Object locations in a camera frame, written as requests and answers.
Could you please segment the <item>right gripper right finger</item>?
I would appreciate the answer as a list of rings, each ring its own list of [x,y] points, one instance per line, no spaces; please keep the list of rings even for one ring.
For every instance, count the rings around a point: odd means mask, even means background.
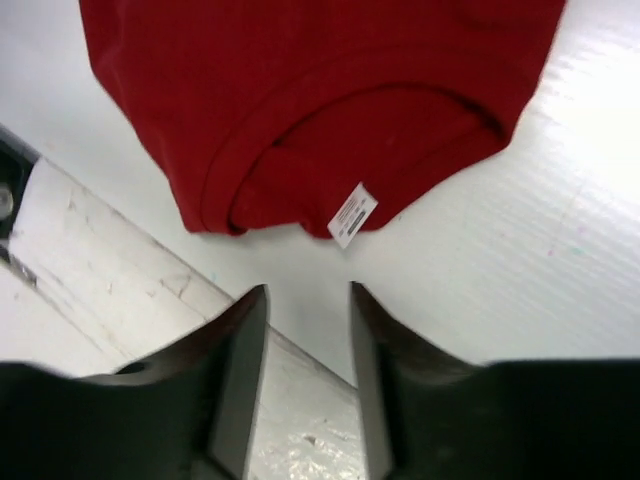
[[[350,292],[362,437],[372,479],[635,479],[635,359],[472,365]]]

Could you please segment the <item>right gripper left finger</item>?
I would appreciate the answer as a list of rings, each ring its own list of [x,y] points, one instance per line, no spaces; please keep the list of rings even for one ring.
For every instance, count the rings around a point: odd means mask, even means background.
[[[261,386],[267,290],[172,344],[73,378],[1,366],[5,479],[243,479]]]

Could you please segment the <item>red t shirt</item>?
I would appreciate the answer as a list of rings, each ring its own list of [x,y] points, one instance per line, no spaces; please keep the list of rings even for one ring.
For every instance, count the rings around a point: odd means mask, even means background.
[[[382,228],[504,150],[561,1],[83,1],[90,66],[191,232]]]

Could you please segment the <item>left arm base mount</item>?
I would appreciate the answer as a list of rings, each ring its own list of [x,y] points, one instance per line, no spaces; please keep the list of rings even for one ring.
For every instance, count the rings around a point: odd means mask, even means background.
[[[1,260],[10,262],[9,239],[40,153],[1,126]]]

